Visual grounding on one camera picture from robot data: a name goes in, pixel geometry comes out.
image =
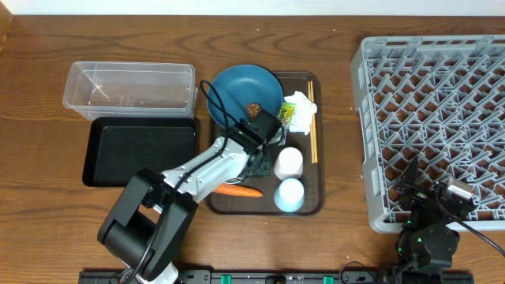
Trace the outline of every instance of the blue bowl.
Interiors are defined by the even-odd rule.
[[[247,105],[259,103],[263,110],[277,117],[282,107],[282,89],[279,81],[268,70],[255,65],[236,65],[222,71],[212,81],[223,100],[226,112],[240,121],[250,122]],[[219,105],[214,92],[209,88],[208,95]],[[224,127],[221,110],[207,102],[212,119]]]

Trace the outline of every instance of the white napkin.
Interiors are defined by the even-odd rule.
[[[312,115],[317,112],[317,105],[311,102],[302,92],[296,91],[293,95],[284,97],[288,103],[294,103],[294,114],[291,118],[290,132],[310,133]]]

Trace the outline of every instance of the dish rack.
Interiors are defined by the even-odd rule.
[[[367,38],[351,72],[370,226],[401,230],[410,213],[391,186],[417,156],[418,183],[466,178],[466,222],[505,230],[505,35]]]

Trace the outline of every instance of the carrot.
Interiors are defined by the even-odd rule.
[[[258,189],[251,189],[240,185],[222,184],[214,189],[214,192],[229,196],[262,197],[263,193]]]

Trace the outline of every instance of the chopsticks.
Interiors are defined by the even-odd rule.
[[[314,84],[309,81],[309,100],[314,103]],[[310,150],[312,153],[312,163],[317,163],[317,135],[316,135],[316,115],[312,115],[310,124]]]

